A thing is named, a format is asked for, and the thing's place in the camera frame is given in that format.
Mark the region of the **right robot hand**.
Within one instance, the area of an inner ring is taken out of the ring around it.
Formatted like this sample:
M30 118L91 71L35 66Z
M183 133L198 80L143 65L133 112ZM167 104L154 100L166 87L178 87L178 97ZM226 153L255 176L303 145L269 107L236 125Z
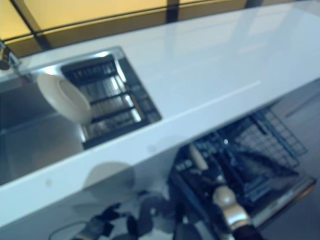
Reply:
M244 188L246 183L244 167L241 165L240 159L236 154L223 149L215 154L215 158L222 167L227 181L234 187Z

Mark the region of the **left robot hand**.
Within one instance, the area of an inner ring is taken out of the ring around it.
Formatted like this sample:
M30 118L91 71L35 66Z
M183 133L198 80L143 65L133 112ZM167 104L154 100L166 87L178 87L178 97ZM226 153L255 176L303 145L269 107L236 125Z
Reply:
M120 206L120 202L114 203L103 210L102 213L94 215L72 240L98 240L101 236L108 237L114 228L111 222L122 216L121 213L117 212Z

